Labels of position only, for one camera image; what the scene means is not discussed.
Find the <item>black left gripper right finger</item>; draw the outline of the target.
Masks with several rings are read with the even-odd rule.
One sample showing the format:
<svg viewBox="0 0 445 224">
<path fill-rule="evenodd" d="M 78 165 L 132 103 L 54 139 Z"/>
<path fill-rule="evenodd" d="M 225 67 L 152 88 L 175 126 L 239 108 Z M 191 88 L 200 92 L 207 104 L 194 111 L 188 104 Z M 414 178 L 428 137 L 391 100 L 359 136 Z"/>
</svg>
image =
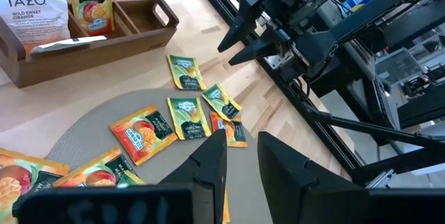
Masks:
<svg viewBox="0 0 445 224">
<path fill-rule="evenodd" d="M 258 133 L 257 154 L 274 224 L 365 224 L 362 187 L 266 131 Z"/>
</svg>

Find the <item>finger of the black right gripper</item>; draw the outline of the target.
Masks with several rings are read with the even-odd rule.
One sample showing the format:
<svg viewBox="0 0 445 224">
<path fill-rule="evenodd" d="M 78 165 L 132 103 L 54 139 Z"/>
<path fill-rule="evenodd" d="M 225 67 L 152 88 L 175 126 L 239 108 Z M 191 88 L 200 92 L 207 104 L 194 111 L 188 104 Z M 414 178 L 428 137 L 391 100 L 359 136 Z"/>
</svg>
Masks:
<svg viewBox="0 0 445 224">
<path fill-rule="evenodd" d="M 260 0 L 240 0 L 238 15 L 219 44 L 218 51 L 224 52 L 253 32 L 259 16 Z"/>
<path fill-rule="evenodd" d="M 279 54 L 280 49 L 287 43 L 287 41 L 279 39 L 278 37 L 261 36 L 249 44 L 244 49 L 240 50 L 230 60 L 230 65 L 238 65 L 244 62 L 253 61 L 267 56 L 274 56 Z"/>
</svg>

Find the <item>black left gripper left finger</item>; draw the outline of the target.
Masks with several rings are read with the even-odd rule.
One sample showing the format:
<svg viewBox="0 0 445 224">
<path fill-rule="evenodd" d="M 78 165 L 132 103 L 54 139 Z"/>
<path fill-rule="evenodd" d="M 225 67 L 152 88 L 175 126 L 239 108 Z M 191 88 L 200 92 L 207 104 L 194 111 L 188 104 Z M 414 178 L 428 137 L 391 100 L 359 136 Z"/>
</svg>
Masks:
<svg viewBox="0 0 445 224">
<path fill-rule="evenodd" d="M 159 185 L 158 224 L 223 224 L 227 176 L 224 130 L 210 135 Z"/>
</svg>

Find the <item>orange mango Ahmad tea packet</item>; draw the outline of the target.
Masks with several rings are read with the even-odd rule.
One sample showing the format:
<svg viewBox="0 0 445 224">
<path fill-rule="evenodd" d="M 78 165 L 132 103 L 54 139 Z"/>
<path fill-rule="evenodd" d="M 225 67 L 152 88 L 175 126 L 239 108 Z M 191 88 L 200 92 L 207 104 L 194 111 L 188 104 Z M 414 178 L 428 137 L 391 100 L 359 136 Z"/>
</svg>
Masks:
<svg viewBox="0 0 445 224">
<path fill-rule="evenodd" d="M 0 224 L 16 224 L 13 213 L 31 194 L 49 189 L 70 166 L 0 148 Z"/>
<path fill-rule="evenodd" d="M 77 22 L 89 36 L 115 30 L 113 0 L 70 0 Z"/>
<path fill-rule="evenodd" d="M 136 176 L 136 171 L 131 167 L 121 149 L 113 147 L 56 180 L 52 186 L 117 186 L 126 172 Z"/>
<path fill-rule="evenodd" d="M 118 120 L 110 129 L 137 166 L 178 139 L 155 104 Z"/>
<path fill-rule="evenodd" d="M 247 147 L 241 117 L 237 115 L 231 121 L 223 120 L 216 112 L 210 112 L 211 126 L 214 131 L 224 129 L 228 147 Z"/>
</svg>

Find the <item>brown wooden tea organiser box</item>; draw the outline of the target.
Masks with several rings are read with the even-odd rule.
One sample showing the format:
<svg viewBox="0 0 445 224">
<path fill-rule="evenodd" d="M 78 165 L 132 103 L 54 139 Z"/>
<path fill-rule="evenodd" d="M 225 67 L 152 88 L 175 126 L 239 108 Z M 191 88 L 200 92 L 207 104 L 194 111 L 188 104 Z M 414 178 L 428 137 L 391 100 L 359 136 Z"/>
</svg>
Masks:
<svg viewBox="0 0 445 224">
<path fill-rule="evenodd" d="M 32 86 L 164 47 L 179 23 L 165 0 L 114 0 L 113 12 L 104 40 L 31 55 L 0 18 L 0 67 L 18 88 Z"/>
</svg>

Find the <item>round grey table mat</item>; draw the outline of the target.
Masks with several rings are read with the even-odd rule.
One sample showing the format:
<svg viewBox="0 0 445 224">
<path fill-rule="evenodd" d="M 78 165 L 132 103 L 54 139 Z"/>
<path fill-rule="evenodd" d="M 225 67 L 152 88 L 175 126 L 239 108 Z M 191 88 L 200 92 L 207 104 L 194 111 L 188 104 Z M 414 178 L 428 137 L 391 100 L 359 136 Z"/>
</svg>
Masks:
<svg viewBox="0 0 445 224">
<path fill-rule="evenodd" d="M 155 105 L 168 124 L 172 117 L 167 99 L 200 97 L 199 92 L 153 88 L 137 90 L 100 104 L 74 123 L 58 140 L 48 159 L 66 163 L 73 170 L 99 157 L 120 142 L 110 130 L 111 124 L 147 106 Z M 227 195 L 230 224 L 272 224 L 261 183 L 257 158 L 257 140 L 244 132 L 247 147 L 227 150 Z M 181 165 L 203 139 L 175 141 L 140 166 L 136 174 L 148 184 L 156 184 Z"/>
</svg>

